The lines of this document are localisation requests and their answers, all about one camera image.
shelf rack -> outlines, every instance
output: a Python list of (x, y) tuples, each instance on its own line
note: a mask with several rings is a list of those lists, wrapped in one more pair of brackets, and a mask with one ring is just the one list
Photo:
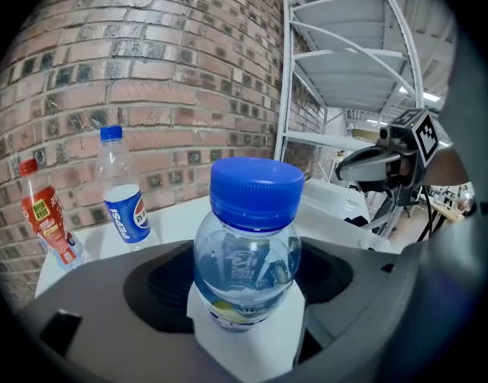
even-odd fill
[[(375, 113), (392, 106), (401, 87), (422, 108), (423, 80), (414, 39), (396, 0), (283, 0), (284, 52), (281, 105), (274, 159), (283, 160), (289, 142), (331, 146), (356, 151), (368, 142), (321, 133), (288, 129), (292, 80), (297, 77), (325, 112), (328, 108), (359, 109)], [(406, 52), (384, 49), (384, 40), (396, 18)], [(306, 41), (309, 52), (293, 54), (293, 30)], [(411, 71), (413, 84), (403, 77)], [(401, 212), (396, 207), (382, 236), (388, 236)]]

water bottle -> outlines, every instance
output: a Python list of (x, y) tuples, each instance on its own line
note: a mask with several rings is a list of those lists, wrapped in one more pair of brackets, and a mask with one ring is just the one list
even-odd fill
[(301, 259), (292, 221), (304, 175), (276, 160), (232, 157), (211, 170), (212, 210), (195, 238), (195, 285), (211, 317), (245, 332), (280, 305)]
[(38, 171), (37, 161), (19, 164), (22, 177), (21, 209), (44, 251), (51, 251), (57, 264), (69, 271), (88, 261), (83, 244), (66, 225), (60, 202), (46, 175)]
[(122, 127), (103, 127), (100, 141), (97, 179), (118, 234), (130, 250), (159, 244), (147, 218), (134, 161), (122, 143)]

pepsi logo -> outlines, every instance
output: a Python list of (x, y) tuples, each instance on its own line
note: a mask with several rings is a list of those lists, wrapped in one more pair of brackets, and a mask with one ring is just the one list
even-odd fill
[(134, 208), (134, 224), (139, 228), (147, 228), (147, 211), (145, 210), (145, 203), (143, 202), (143, 197), (140, 197), (140, 201)]

white table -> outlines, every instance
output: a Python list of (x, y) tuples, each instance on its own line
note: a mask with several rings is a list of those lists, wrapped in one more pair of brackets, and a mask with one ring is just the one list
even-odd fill
[[(311, 198), (301, 198), (301, 206), (294, 221), (301, 235), (355, 248), (360, 247), (360, 240), (367, 240), (374, 244), (378, 251), (398, 253), (387, 239), (342, 221), (345, 217), (356, 215), (363, 215), (369, 219), (364, 198), (359, 201), (360, 193), (334, 184), (321, 183), (333, 193), (326, 192), (327, 199), (319, 204), (314, 203)], [(210, 209), (211, 204), (207, 196), (149, 213), (148, 219), (158, 239), (149, 239), (145, 247), (193, 239)], [(92, 260), (129, 252), (128, 244), (121, 240), (112, 223), (85, 228), (75, 231), (75, 234), (85, 245), (85, 250)], [(53, 285), (64, 274), (53, 255), (48, 253), (38, 279), (35, 296)]]

bottle cap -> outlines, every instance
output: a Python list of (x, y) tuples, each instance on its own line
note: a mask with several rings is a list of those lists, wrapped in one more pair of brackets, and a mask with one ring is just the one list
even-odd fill
[(35, 160), (35, 158), (23, 160), (19, 164), (19, 175), (21, 175), (23, 177), (30, 175), (31, 173), (34, 173), (37, 170), (38, 170), (38, 165), (37, 165), (37, 161)]
[(272, 231), (290, 224), (301, 200), (304, 174), (271, 159), (231, 157), (211, 170), (211, 206), (236, 228)]
[(122, 127), (120, 125), (114, 124), (100, 128), (100, 140), (102, 142), (117, 139), (122, 139)]

